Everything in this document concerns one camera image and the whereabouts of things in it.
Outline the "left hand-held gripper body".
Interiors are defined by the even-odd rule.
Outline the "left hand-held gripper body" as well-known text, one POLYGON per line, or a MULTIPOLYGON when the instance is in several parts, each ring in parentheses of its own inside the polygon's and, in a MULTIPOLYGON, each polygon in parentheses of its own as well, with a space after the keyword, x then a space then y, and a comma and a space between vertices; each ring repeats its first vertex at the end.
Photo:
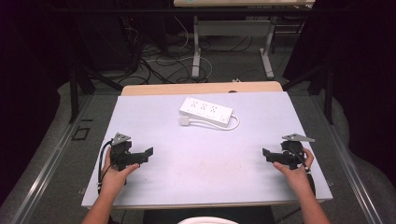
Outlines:
POLYGON ((131 137, 122 133, 116 133, 111 143, 110 162, 120 171, 127 166, 139 163, 136 155, 129 149, 132 147, 131 137))

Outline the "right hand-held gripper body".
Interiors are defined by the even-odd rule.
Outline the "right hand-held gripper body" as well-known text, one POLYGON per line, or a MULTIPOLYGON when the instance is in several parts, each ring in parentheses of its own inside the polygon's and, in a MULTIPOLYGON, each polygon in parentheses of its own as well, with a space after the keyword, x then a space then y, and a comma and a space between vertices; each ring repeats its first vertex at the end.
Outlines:
POLYGON ((308 170, 305 164, 302 142, 315 142, 315 139, 297 133, 284 135, 283 139, 284 142, 281 143, 282 150, 285 155, 289 156, 285 165, 288 165, 291 170, 295 170, 301 164, 305 170, 308 170))

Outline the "white power strip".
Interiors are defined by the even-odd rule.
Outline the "white power strip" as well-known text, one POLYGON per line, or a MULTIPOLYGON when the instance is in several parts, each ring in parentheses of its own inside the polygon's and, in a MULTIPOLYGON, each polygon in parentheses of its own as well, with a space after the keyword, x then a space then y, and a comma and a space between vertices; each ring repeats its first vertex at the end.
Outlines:
POLYGON ((184 100, 179 112, 190 118, 208 121, 220 127, 227 127, 233 114, 230 107, 212 104, 192 97, 187 97, 184 100))

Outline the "person's right hand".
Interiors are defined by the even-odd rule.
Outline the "person's right hand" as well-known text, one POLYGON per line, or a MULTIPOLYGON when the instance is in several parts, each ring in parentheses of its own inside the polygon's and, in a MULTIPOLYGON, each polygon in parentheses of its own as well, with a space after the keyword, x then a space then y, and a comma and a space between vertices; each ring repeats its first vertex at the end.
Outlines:
POLYGON ((279 162, 274 162, 273 166, 287 178, 290 187, 297 196, 306 197, 308 194, 313 193, 307 172, 311 168, 314 156, 307 148, 304 148, 304 153, 306 155, 304 165, 295 170, 290 170, 279 162))

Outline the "person's left hand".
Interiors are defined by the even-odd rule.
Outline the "person's left hand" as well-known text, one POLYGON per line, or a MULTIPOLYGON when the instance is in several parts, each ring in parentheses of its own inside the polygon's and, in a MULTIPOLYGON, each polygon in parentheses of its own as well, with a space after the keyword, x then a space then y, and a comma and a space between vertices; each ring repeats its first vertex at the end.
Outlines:
POLYGON ((140 165, 135 163, 132 165, 128 165, 125 169, 119 171, 118 168, 114 167, 111 164, 110 153, 111 147, 109 147, 106 152, 105 165, 102 170, 101 176, 102 186, 100 189, 100 195, 115 198, 122 190, 125 181, 127 180, 127 177, 132 172, 137 170, 140 165))

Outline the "person's dark trousers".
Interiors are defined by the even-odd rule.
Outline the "person's dark trousers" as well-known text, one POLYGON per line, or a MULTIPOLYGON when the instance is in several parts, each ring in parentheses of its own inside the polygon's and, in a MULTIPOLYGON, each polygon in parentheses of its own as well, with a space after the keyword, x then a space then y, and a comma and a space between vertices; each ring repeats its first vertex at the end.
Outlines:
POLYGON ((143 224, 177 224, 191 217, 220 217, 238 224, 276 224, 270 206, 146 210, 143 224))

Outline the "black metal stand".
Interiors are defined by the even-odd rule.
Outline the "black metal stand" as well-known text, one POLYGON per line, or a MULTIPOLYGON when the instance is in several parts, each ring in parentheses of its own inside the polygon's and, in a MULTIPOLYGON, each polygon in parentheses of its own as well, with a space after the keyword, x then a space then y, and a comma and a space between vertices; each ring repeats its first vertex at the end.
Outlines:
POLYGON ((121 91, 123 87, 111 79, 94 71, 87 65, 81 63, 74 63, 69 69, 69 84, 70 84, 70 103, 71 103, 71 118, 70 123, 73 123, 79 114, 79 100, 78 90, 82 90, 85 94, 94 94, 96 88, 92 84, 92 79, 99 80, 116 91, 121 91))
POLYGON ((331 64, 325 63, 323 65, 314 66, 307 72, 302 73, 291 81, 282 86, 284 91, 289 90, 293 86, 310 80, 307 91, 309 95, 319 95, 324 91, 324 106, 323 114, 327 121, 333 125, 332 119, 332 94, 333 94, 333 80, 334 71, 331 64))

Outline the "wooden desk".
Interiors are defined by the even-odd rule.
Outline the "wooden desk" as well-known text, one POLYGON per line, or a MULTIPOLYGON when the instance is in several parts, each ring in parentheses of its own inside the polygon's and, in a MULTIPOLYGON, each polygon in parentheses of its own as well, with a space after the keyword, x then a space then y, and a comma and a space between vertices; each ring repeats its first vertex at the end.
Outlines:
POLYGON ((283 91, 276 81, 129 85, 121 96, 283 91))

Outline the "person's white shirt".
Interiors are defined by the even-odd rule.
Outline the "person's white shirt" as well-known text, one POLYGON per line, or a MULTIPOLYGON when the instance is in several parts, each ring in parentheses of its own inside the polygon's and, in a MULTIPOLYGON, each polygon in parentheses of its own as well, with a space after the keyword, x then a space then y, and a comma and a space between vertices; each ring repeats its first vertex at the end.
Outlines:
POLYGON ((221 217, 189 217, 179 221, 177 224, 238 224, 221 217))

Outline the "black curtain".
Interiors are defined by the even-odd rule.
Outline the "black curtain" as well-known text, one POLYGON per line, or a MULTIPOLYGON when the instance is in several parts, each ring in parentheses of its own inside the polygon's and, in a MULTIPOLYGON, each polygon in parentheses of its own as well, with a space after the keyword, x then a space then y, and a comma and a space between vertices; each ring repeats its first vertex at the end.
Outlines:
POLYGON ((68 81, 54 25, 41 0, 0 0, 0 201, 33 158, 68 81))
POLYGON ((283 77, 333 66, 333 97, 349 124, 349 149, 396 188, 396 0, 316 0, 283 77))

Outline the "beige desk with white legs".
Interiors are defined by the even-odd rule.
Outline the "beige desk with white legs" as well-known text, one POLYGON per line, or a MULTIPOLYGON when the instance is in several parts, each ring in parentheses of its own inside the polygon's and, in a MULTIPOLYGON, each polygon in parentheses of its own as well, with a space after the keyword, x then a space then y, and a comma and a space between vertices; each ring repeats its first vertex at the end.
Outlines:
MULTIPOLYGON (((311 9, 316 0, 174 0, 175 7, 182 9, 292 9, 303 7, 311 9)), ((274 69, 268 54, 275 35, 277 16, 267 16, 266 20, 254 20, 245 16, 242 20, 213 19, 204 21, 198 16, 193 17, 194 55, 192 61, 192 77, 200 75, 201 36, 263 36, 264 47, 260 49, 264 74, 273 79, 274 69)))

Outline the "black floor hatch frame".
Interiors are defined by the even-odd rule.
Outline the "black floor hatch frame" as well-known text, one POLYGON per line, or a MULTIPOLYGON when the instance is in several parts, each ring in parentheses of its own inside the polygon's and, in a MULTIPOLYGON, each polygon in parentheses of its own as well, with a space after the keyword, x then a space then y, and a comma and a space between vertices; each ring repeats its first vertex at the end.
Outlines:
POLYGON ((90 128, 78 126, 75 132, 72 134, 73 141, 84 141, 90 132, 90 128))

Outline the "metal floor rail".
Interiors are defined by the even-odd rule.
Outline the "metal floor rail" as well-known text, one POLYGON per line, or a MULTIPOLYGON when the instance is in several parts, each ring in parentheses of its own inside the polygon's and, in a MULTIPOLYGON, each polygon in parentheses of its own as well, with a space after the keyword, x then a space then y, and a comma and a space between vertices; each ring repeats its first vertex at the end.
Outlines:
POLYGON ((72 122, 69 122, 69 101, 61 101, 44 139, 9 195, 9 199, 13 200, 9 224, 28 223, 65 153, 66 146, 71 141, 72 134, 77 129, 78 120, 90 105, 92 98, 92 95, 82 97, 78 103, 78 114, 72 122))
POLYGON ((328 130, 330 137, 335 144, 335 154, 341 163, 341 167, 346 175, 346 179, 348 180, 349 185, 354 192, 354 195, 361 207, 361 211, 365 215, 368 224, 383 224, 383 220, 378 214, 375 205, 368 194, 367 188, 363 184, 358 174, 357 167, 352 160, 347 147, 342 142, 342 139, 338 135, 335 127, 331 125, 328 119, 325 117, 323 112, 324 105, 321 103, 320 98, 318 96, 311 96, 311 101, 320 116, 321 122, 328 130))

